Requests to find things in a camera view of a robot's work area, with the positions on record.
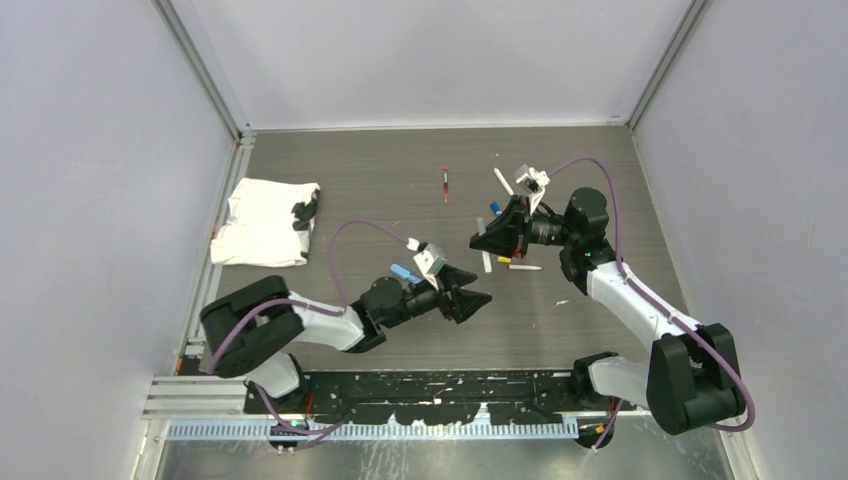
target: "white towel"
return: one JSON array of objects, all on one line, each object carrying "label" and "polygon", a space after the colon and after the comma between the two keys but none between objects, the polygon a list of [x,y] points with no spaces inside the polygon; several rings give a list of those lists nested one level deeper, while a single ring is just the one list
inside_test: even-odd
[{"label": "white towel", "polygon": [[212,263],[305,265],[321,187],[242,179],[229,199],[229,217],[210,247]]}]

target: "pen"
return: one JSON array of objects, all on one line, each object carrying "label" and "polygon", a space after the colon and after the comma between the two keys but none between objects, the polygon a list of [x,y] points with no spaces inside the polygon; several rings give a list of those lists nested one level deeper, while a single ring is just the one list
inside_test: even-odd
[{"label": "pen", "polygon": [[498,181],[501,182],[501,185],[503,185],[504,190],[506,190],[506,193],[508,193],[509,196],[515,195],[515,192],[512,191],[512,187],[509,186],[509,183],[506,182],[506,179],[503,178],[503,175],[501,175],[501,171],[497,168],[495,168],[495,176],[498,177]]},{"label": "pen", "polygon": [[512,263],[507,265],[506,268],[508,268],[510,270],[533,270],[533,271],[542,269],[542,267],[537,266],[537,265],[515,265],[515,264],[512,264]]},{"label": "pen", "polygon": [[448,203],[448,167],[442,168],[442,175],[445,177],[445,203]]}]

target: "small white object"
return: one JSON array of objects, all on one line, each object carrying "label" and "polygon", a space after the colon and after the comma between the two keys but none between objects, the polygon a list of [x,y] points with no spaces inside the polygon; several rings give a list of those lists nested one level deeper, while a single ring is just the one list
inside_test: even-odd
[{"label": "small white object", "polygon": [[514,263],[510,263],[509,265],[506,266],[506,268],[508,268],[510,270],[533,270],[533,271],[542,270],[542,267],[540,267],[538,265],[516,265]]},{"label": "small white object", "polygon": [[315,218],[295,230],[292,210],[298,203],[318,202],[317,183],[290,185],[243,178],[228,200],[229,217],[212,240],[215,265],[291,267],[305,265]]},{"label": "small white object", "polygon": [[[486,222],[483,220],[483,217],[477,217],[477,231],[480,235],[486,233]],[[492,257],[489,255],[489,252],[482,251],[483,254],[483,271],[486,273],[492,273]]]},{"label": "small white object", "polygon": [[[521,168],[515,171],[515,183],[524,185],[529,192],[531,214],[536,211],[536,207],[539,206],[542,197],[545,196],[545,187],[550,182],[551,180],[548,178],[547,173],[527,165],[522,165]],[[530,188],[530,185],[533,183],[536,184],[534,187],[535,190],[534,188]]]},{"label": "small white object", "polygon": [[506,193],[508,193],[510,197],[515,195],[515,192],[512,191],[512,187],[509,186],[509,183],[507,183],[506,179],[503,178],[503,175],[501,175],[501,171],[497,168],[495,168],[495,176],[498,177],[498,180],[501,182],[501,185],[503,185],[504,190],[506,190]]},{"label": "small white object", "polygon": [[415,265],[424,277],[424,280],[430,282],[436,290],[439,289],[439,281],[436,280],[436,275],[445,266],[445,254],[442,249],[431,244],[428,244],[424,250],[417,253],[414,257]]}]

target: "dark work surface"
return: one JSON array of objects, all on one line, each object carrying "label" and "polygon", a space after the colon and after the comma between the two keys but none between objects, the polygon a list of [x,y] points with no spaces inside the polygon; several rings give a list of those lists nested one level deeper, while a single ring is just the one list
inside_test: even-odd
[{"label": "dark work surface", "polygon": [[[467,288],[489,292],[494,300],[462,325],[438,313],[413,319],[388,330],[388,341],[365,354],[295,344],[290,351],[304,369],[562,368],[605,350],[644,361],[647,352],[630,331],[563,278],[556,247],[530,247],[523,263],[542,265],[542,272],[508,271],[493,258],[495,271],[488,275],[480,252],[468,248],[475,218],[488,223],[489,203],[505,206],[508,200],[493,167],[509,179],[524,163],[551,171],[578,156],[594,156],[609,166],[621,202],[626,260],[651,288],[682,308],[636,151],[623,127],[260,134],[248,177],[321,185],[309,263],[284,269],[224,267],[219,296],[277,274],[301,295],[339,304],[327,269],[327,242],[345,221],[366,218],[439,245],[451,265],[480,275]],[[450,177],[447,204],[443,166]],[[545,201],[561,212],[570,193],[582,186],[609,191],[600,171],[584,163],[555,176]],[[612,226],[608,235],[612,241]],[[412,252],[367,226],[348,228],[337,243],[336,264],[351,298],[390,275],[392,263],[414,266]],[[557,305],[561,301],[568,303]]]}]

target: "white wall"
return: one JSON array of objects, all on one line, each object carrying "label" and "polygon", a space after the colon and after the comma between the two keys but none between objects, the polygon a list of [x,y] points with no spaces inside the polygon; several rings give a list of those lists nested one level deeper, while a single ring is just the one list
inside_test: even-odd
[{"label": "white wall", "polygon": [[127,478],[232,143],[148,0],[0,2],[0,478]]},{"label": "white wall", "polygon": [[689,0],[176,3],[277,129],[623,124]]},{"label": "white wall", "polygon": [[844,478],[848,3],[716,0],[637,132],[691,310],[733,332],[764,478]]}]

